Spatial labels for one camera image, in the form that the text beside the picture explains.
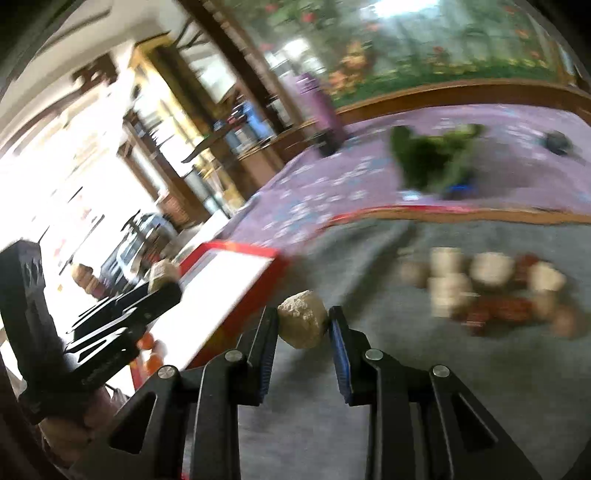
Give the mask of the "green leafy vegetable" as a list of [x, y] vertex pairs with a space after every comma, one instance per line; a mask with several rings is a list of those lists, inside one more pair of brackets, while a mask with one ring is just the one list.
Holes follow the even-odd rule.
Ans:
[[482, 124], [463, 124], [441, 135], [421, 135], [407, 125], [394, 126], [390, 148], [406, 189], [450, 197], [467, 192], [475, 175], [475, 143]]

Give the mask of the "round beige cane chunk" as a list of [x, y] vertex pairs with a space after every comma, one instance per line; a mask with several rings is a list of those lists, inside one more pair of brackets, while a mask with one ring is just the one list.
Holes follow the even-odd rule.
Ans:
[[294, 349], [318, 346], [328, 329], [329, 315], [322, 299], [311, 290], [288, 297], [277, 306], [279, 334]]

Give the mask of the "beige sugarcane chunk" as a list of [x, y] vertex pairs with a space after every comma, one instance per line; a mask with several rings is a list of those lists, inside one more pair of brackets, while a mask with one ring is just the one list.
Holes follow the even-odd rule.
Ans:
[[551, 263], [537, 262], [529, 269], [528, 288], [534, 293], [557, 293], [562, 290], [565, 284], [566, 276]]

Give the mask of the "flower mural glass panel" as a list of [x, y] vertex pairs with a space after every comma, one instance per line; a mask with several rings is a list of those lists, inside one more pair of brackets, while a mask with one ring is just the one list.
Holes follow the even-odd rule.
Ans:
[[228, 1], [281, 80], [311, 73], [337, 106], [485, 78], [570, 85], [566, 51], [512, 1]]

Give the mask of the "purple floral tablecloth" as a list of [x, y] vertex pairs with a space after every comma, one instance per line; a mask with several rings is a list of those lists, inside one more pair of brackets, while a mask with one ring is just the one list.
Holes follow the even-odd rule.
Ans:
[[[394, 126], [424, 135], [463, 124], [486, 131], [474, 154], [475, 184], [459, 207], [590, 211], [590, 127], [578, 115], [523, 105], [425, 108], [349, 126], [349, 142], [322, 157], [308, 148], [287, 163], [221, 231], [222, 239], [291, 249], [332, 217], [391, 205], [440, 205], [442, 198], [406, 189], [389, 148]], [[547, 132], [573, 144], [568, 156], [548, 151]]]

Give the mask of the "purple thermos bottle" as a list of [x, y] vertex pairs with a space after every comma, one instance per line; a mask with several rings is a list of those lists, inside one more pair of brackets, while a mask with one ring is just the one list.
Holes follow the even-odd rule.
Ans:
[[322, 130], [328, 130], [338, 147], [346, 142], [348, 134], [342, 124], [342, 120], [335, 111], [332, 99], [322, 89], [321, 82], [313, 74], [304, 72], [297, 77], [297, 90], [308, 110], [311, 111], [315, 123]]

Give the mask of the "red white shallow box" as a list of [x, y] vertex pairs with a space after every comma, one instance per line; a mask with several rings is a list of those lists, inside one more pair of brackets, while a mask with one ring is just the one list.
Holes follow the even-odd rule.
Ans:
[[150, 333], [164, 345], [163, 362], [183, 370], [235, 345], [270, 301], [288, 260], [270, 247], [215, 240], [186, 247], [177, 263], [182, 299]]

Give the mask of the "small orange tangerine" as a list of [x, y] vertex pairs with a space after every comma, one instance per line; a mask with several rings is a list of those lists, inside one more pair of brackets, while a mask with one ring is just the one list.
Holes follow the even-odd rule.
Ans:
[[144, 333], [143, 336], [136, 342], [136, 346], [139, 349], [140, 358], [143, 363], [145, 363], [152, 355], [154, 343], [154, 337], [150, 332]]

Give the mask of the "black car key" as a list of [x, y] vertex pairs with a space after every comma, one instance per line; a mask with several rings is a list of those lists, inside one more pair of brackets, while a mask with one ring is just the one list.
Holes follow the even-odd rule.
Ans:
[[559, 156], [568, 156], [573, 151], [571, 140], [562, 132], [547, 132], [543, 137], [543, 146], [550, 152]]

